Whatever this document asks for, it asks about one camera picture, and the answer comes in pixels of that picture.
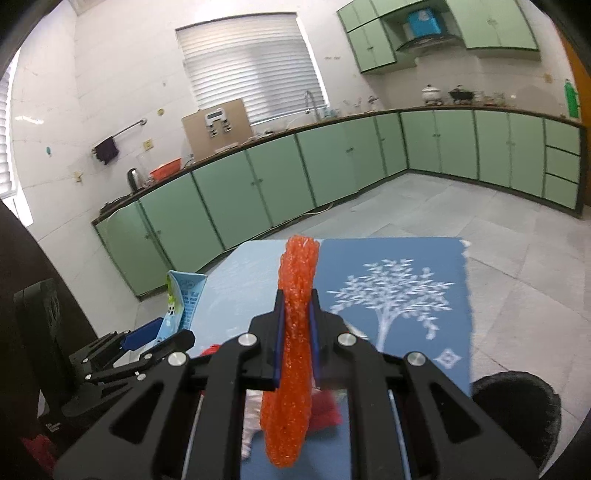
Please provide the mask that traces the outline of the cardboard box on counter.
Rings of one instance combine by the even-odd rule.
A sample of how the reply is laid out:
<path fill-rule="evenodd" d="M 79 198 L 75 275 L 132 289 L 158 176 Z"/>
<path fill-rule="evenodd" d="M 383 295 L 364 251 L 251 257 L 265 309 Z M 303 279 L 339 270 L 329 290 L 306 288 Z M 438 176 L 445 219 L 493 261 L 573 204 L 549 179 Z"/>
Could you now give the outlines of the cardboard box on counter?
<path fill-rule="evenodd" d="M 242 99 L 198 110 L 181 122 L 197 162 L 242 145 L 253 136 Z"/>

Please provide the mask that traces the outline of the blue milk carton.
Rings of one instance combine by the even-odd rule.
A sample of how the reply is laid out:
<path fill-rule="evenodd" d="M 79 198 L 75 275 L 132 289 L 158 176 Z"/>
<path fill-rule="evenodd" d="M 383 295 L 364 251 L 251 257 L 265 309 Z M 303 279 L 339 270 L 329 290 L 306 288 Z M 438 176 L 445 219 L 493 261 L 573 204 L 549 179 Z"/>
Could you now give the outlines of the blue milk carton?
<path fill-rule="evenodd" d="M 167 310 L 155 337 L 160 343 L 191 328 L 207 275 L 169 270 L 166 276 Z"/>

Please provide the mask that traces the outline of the white cooking pot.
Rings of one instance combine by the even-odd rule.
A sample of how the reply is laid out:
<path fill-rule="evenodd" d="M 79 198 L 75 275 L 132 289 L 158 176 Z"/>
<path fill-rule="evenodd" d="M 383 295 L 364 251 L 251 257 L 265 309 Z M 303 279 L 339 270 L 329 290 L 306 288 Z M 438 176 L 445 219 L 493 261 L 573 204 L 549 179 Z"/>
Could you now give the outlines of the white cooking pot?
<path fill-rule="evenodd" d="M 442 105 L 443 97 L 439 88 L 428 84 L 422 89 L 422 99 L 426 105 Z"/>

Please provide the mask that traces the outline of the red plastic bag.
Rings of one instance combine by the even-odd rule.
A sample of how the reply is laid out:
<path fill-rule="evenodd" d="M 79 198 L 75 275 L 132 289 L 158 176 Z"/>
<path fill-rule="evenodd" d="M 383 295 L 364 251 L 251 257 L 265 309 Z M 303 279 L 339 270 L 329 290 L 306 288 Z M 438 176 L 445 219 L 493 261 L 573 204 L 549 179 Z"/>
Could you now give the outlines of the red plastic bag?
<path fill-rule="evenodd" d="M 260 430 L 260 414 L 262 413 L 263 392 L 249 390 L 245 400 L 245 427 L 243 432 Z M 335 395 L 329 391 L 314 389 L 311 393 L 311 417 L 308 421 L 308 433 L 325 430 L 342 423 L 341 412 Z"/>

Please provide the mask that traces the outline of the orange basin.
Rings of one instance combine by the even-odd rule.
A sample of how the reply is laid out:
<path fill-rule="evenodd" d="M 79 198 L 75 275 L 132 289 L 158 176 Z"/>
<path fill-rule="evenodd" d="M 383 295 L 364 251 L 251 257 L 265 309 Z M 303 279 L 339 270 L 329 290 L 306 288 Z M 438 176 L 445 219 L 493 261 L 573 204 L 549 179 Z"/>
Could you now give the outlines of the orange basin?
<path fill-rule="evenodd" d="M 176 158 L 174 160 L 171 160 L 167 163 L 164 163 L 160 166 L 158 166 L 157 168 L 155 168 L 154 170 L 152 170 L 150 172 L 150 177 L 155 181 L 155 182 L 161 182 L 173 175 L 175 175 L 176 173 L 178 173 L 182 168 L 182 159 L 181 158 Z"/>

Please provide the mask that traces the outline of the green kitchen cabinets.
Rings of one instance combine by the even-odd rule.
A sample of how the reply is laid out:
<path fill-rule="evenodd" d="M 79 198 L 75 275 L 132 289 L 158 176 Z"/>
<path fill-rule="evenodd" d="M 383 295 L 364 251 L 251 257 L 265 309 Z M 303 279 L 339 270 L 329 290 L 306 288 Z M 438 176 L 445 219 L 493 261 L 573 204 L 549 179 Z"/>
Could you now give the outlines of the green kitchen cabinets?
<path fill-rule="evenodd" d="M 412 68 L 449 47 L 479 57 L 540 58 L 516 1 L 352 1 L 338 16 L 363 74 Z"/>
<path fill-rule="evenodd" d="M 121 201 L 94 229 L 136 297 L 245 241 L 390 177 L 475 182 L 580 214 L 588 129 L 505 108 L 391 110 L 232 148 Z"/>

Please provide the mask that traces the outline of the black trash bin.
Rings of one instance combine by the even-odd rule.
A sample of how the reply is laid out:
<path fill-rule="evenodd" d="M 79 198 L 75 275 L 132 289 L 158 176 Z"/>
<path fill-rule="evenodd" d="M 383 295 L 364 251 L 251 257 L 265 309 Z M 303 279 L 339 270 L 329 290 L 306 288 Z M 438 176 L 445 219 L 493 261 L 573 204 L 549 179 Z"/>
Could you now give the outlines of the black trash bin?
<path fill-rule="evenodd" d="M 529 372 L 499 372 L 474 381 L 472 399 L 541 473 L 555 452 L 562 426 L 562 403 L 552 386 Z"/>

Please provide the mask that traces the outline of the green upper kitchen cabinets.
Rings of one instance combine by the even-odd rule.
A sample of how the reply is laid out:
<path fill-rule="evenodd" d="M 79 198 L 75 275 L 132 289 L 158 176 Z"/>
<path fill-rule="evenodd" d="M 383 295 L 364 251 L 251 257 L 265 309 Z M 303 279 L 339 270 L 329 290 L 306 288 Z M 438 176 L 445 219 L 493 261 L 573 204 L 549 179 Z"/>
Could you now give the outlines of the green upper kitchen cabinets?
<path fill-rule="evenodd" d="M 363 74 L 412 68 L 449 47 L 479 57 L 540 58 L 516 1 L 352 1 L 338 16 Z"/>

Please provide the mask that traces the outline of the blue range hood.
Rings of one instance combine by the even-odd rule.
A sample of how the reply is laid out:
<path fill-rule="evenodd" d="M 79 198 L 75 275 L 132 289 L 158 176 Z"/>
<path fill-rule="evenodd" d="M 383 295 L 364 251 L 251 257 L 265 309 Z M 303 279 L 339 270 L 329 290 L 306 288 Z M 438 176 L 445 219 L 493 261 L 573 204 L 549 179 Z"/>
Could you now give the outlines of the blue range hood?
<path fill-rule="evenodd" d="M 415 38 L 446 33 L 445 26 L 440 21 L 439 13 L 431 8 L 415 10 L 409 13 L 407 21 Z"/>

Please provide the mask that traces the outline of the orange mesh sponge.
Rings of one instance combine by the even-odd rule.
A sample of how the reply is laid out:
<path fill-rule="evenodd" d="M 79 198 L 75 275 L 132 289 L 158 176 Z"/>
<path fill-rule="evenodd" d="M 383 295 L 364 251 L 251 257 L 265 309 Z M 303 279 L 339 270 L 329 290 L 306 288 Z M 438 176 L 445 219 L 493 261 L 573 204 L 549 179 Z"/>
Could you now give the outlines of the orange mesh sponge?
<path fill-rule="evenodd" d="M 280 257 L 277 286 L 284 297 L 283 364 L 280 386 L 263 394 L 260 426 L 266 456 L 277 468 L 294 466 L 311 417 L 311 337 L 308 304 L 320 243 L 294 235 Z"/>

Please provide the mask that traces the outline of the green thermos jug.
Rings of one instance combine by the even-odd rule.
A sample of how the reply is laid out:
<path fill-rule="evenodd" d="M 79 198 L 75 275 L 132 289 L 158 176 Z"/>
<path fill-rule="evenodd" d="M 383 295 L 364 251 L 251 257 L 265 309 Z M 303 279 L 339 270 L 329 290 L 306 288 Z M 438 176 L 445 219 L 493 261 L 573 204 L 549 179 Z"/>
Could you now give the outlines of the green thermos jug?
<path fill-rule="evenodd" d="M 564 84 L 565 98 L 567 103 L 568 116 L 573 119 L 579 118 L 578 94 L 569 79 Z"/>

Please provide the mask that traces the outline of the chrome sink faucet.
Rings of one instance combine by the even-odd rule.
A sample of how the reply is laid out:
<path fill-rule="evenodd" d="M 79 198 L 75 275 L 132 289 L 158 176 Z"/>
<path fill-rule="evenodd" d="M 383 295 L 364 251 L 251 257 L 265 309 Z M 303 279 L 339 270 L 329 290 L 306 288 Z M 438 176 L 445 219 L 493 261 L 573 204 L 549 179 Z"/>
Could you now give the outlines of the chrome sink faucet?
<path fill-rule="evenodd" d="M 304 109 L 305 113 L 314 115 L 315 121 L 321 121 L 321 116 L 320 112 L 318 112 L 317 103 L 315 103 L 314 95 L 311 93 L 310 90 L 307 90 L 304 93 Z"/>

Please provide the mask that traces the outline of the white window blinds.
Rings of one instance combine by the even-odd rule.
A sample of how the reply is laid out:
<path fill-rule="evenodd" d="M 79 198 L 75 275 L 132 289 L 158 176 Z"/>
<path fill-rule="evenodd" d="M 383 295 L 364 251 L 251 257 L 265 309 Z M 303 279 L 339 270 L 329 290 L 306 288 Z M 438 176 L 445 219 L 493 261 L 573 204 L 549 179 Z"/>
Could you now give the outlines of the white window blinds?
<path fill-rule="evenodd" d="M 322 78 L 294 13 L 240 15 L 176 31 L 201 110 L 242 99 L 252 124 L 304 112 L 310 90 L 328 105 Z"/>

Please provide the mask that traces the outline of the green lower kitchen cabinets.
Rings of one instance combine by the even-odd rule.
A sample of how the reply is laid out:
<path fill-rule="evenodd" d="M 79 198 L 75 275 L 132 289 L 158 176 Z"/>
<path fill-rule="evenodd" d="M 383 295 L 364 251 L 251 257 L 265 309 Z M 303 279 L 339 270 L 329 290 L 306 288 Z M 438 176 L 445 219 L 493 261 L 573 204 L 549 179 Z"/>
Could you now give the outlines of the green lower kitchen cabinets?
<path fill-rule="evenodd" d="M 232 148 L 121 201 L 94 229 L 136 297 L 245 241 L 390 177 L 475 182 L 580 214 L 588 129 L 505 108 L 391 110 Z"/>

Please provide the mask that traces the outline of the blue tree-print tablecloth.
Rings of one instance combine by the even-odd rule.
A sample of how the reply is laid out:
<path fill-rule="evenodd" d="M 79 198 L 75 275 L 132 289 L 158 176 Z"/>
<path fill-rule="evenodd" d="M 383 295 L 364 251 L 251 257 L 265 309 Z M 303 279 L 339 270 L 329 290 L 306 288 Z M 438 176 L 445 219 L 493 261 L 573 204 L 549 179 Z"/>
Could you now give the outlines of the blue tree-print tablecloth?
<path fill-rule="evenodd" d="M 208 274 L 191 322 L 195 357 L 273 310 L 283 240 L 250 241 Z M 314 287 L 322 310 L 384 353 L 420 351 L 471 391 L 472 308 L 465 245 L 450 238 L 324 239 Z"/>

